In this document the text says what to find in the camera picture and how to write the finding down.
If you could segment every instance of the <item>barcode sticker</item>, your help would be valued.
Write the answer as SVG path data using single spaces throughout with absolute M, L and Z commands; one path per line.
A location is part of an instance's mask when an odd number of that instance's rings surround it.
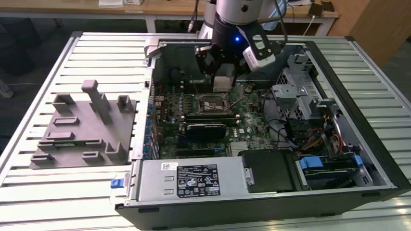
M 178 170 L 179 163 L 178 162 L 169 162 L 162 163 L 162 171 L 165 170 Z

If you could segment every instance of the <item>white cable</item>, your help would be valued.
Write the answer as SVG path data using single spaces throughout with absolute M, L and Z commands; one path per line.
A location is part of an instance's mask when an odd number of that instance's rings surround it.
M 313 24 L 314 19 L 315 19 L 315 16 L 313 16 L 313 18 L 311 18 L 311 21 L 310 21 L 310 24 L 309 24 L 309 26 L 307 26 L 307 29 L 306 29 L 306 31 L 305 31 L 305 33 L 303 33 L 303 36 L 306 35 L 306 33 L 307 33 L 309 29 L 310 29 L 310 26 L 311 26 L 311 24 Z

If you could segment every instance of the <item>black cover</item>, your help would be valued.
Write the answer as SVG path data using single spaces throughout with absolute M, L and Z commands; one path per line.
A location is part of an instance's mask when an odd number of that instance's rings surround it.
M 255 183 L 249 186 L 250 193 L 302 190 L 303 186 L 295 167 L 298 156 L 291 151 L 249 150 L 242 151 L 239 155 L 243 156 L 245 167 L 251 168 L 254 176 Z

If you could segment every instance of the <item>white sticker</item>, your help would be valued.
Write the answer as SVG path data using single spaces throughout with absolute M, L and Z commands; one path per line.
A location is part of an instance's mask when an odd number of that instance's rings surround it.
M 144 11 L 124 11 L 126 13 L 144 13 Z
M 218 191 L 218 190 L 221 190 L 219 187 L 209 187 L 209 188 L 206 188 L 206 191 Z
M 162 170 L 178 170 L 178 166 L 178 162 L 162 163 Z

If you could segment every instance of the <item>connector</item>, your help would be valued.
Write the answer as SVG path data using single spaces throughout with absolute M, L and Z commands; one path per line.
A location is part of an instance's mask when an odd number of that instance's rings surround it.
M 189 24 L 189 30 L 187 30 L 189 33 L 191 32 L 193 28 L 194 28 L 194 20 L 191 20 Z

